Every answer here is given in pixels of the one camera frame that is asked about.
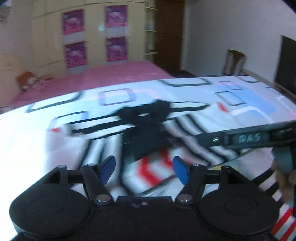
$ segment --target hand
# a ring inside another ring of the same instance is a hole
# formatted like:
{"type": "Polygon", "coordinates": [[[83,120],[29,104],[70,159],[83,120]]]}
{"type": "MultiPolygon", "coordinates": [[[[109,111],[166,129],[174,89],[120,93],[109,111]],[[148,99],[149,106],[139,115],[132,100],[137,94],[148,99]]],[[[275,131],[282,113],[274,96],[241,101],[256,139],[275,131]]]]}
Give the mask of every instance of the hand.
{"type": "Polygon", "coordinates": [[[283,193],[282,200],[285,203],[290,203],[293,200],[293,185],[296,185],[296,170],[287,173],[279,170],[276,161],[274,160],[272,170],[276,170],[276,180],[279,189],[283,193]]]}

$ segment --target bed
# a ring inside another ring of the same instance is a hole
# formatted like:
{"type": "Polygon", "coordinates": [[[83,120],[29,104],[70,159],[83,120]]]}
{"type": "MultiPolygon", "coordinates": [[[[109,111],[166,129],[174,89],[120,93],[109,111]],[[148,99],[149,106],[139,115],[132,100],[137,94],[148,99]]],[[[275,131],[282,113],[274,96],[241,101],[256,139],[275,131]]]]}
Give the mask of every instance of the bed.
{"type": "Polygon", "coordinates": [[[0,55],[0,106],[8,104],[15,109],[55,96],[107,85],[172,78],[149,61],[134,61],[89,69],[83,74],[54,79],[40,88],[20,91],[15,78],[24,71],[16,57],[0,55]]]}
{"type": "MultiPolygon", "coordinates": [[[[141,68],[144,68],[145,64],[150,65],[149,62],[135,62],[131,67],[127,63],[118,66],[120,73],[116,74],[111,72],[113,67],[110,69],[104,67],[69,77],[68,83],[75,83],[74,86],[69,87],[70,93],[68,93],[68,89],[62,89],[65,88],[65,85],[61,80],[65,80],[65,78],[56,79],[55,83],[59,88],[55,88],[55,92],[50,91],[50,94],[59,96],[38,102],[33,101],[34,103],[30,100],[30,104],[0,115],[1,134],[5,137],[0,138],[0,191],[4,196],[0,212],[3,214],[1,216],[2,228],[5,230],[1,233],[2,240],[9,240],[16,235],[8,209],[11,202],[20,193],[57,165],[64,164],[69,169],[77,168],[82,148],[88,145],[81,133],[77,133],[77,135],[68,133],[69,129],[64,127],[69,122],[80,123],[86,119],[90,122],[98,120],[102,125],[107,126],[103,130],[106,138],[113,138],[116,135],[121,135],[122,128],[126,128],[122,124],[109,126],[110,120],[114,117],[111,115],[113,112],[124,106],[139,106],[160,99],[177,106],[178,110],[168,119],[168,121],[175,122],[169,124],[175,125],[177,128],[178,126],[185,127],[183,130],[179,128],[177,135],[184,139],[184,145],[191,145],[190,139],[186,140],[186,132],[188,132],[186,128],[194,123],[192,120],[197,120],[195,125],[200,127],[200,131],[212,132],[296,119],[296,105],[292,101],[274,88],[252,77],[173,79],[168,78],[166,73],[152,72],[148,76],[151,79],[155,79],[157,74],[158,76],[163,74],[163,79],[141,81],[144,78],[143,72],[146,71],[141,68]],[[132,68],[133,73],[137,73],[137,77],[129,75],[125,69],[126,66],[132,68]],[[98,85],[98,79],[101,80],[99,84],[104,86],[95,88],[98,85]]],[[[97,135],[100,131],[95,130],[94,134],[97,135]]],[[[111,151],[113,155],[118,154],[111,142],[111,145],[107,146],[108,152],[103,152],[100,148],[105,147],[104,142],[100,142],[101,139],[97,136],[91,137],[91,140],[94,145],[89,147],[99,148],[100,151],[95,149],[91,152],[96,153],[94,156],[88,155],[89,151],[87,155],[83,155],[83,165],[96,162],[99,153],[106,155],[111,151]]],[[[173,175],[168,161],[172,160],[174,156],[183,157],[184,153],[189,158],[194,155],[194,152],[187,153],[186,148],[185,150],[176,149],[166,153],[163,158],[148,164],[144,160],[131,163],[123,172],[125,185],[132,188],[136,194],[149,190],[145,195],[175,198],[183,188],[178,179],[174,178],[167,185],[157,186],[152,190],[155,187],[155,179],[152,176],[162,180],[173,175]]],[[[228,162],[222,160],[218,165],[216,165],[217,162],[213,162],[209,168],[219,169],[221,165],[230,165],[250,180],[260,176],[262,182],[258,184],[259,187],[269,190],[272,197],[280,202],[281,192],[275,183],[275,175],[270,174],[266,177],[273,161],[271,149],[257,149],[244,154],[228,162]]],[[[111,190],[115,199],[125,194],[116,182],[108,183],[108,185],[110,185],[108,189],[111,190]]],[[[83,193],[81,186],[74,188],[83,193]]],[[[217,185],[211,184],[205,193],[216,189],[217,185]]],[[[276,231],[275,236],[277,239],[281,239],[288,229],[293,229],[292,234],[289,235],[289,240],[292,240],[296,233],[295,226],[292,224],[295,219],[289,214],[289,206],[282,203],[280,216],[286,215],[289,217],[288,221],[279,224],[280,230],[276,231]]]]}

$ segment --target pink bedsheet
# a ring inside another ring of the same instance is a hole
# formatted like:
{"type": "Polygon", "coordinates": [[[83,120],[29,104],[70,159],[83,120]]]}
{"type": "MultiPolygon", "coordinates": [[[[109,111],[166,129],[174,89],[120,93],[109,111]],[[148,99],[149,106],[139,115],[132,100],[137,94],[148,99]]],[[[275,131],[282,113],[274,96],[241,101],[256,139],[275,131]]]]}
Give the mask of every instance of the pink bedsheet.
{"type": "Polygon", "coordinates": [[[97,67],[83,74],[55,79],[45,88],[22,91],[10,105],[19,108],[40,100],[102,86],[171,78],[173,77],[149,61],[97,67]]]}

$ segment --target purple poster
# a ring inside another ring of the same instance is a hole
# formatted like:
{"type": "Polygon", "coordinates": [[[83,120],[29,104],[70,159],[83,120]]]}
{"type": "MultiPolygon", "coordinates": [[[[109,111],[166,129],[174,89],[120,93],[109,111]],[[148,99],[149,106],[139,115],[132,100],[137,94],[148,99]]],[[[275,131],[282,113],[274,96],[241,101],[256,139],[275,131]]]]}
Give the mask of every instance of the purple poster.
{"type": "Polygon", "coordinates": [[[126,38],[107,38],[107,62],[127,60],[126,38]]]}
{"type": "Polygon", "coordinates": [[[84,31],[83,9],[65,12],[62,15],[63,34],[72,34],[84,31]]]}
{"type": "Polygon", "coordinates": [[[84,42],[65,45],[67,69],[86,65],[86,49],[84,42]]]}
{"type": "Polygon", "coordinates": [[[106,6],[106,28],[126,27],[127,6],[106,6]]]}

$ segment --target metal bolt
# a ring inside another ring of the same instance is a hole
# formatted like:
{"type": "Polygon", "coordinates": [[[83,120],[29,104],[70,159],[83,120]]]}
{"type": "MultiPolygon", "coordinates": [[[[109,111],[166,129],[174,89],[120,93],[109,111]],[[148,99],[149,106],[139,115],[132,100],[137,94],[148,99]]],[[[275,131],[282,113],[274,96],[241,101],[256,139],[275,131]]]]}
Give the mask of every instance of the metal bolt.
{"type": "Polygon", "coordinates": [[[106,203],[106,202],[111,201],[111,197],[107,194],[101,194],[101,195],[97,196],[96,200],[98,202],[106,203]]]}
{"type": "Polygon", "coordinates": [[[148,202],[141,202],[142,206],[148,206],[148,202]]]}
{"type": "Polygon", "coordinates": [[[140,207],[140,204],[138,204],[138,203],[133,203],[133,204],[132,204],[132,207],[140,207]]]}
{"type": "Polygon", "coordinates": [[[178,200],[180,203],[185,204],[185,203],[188,203],[192,200],[192,196],[189,194],[180,194],[178,196],[178,200]]]}

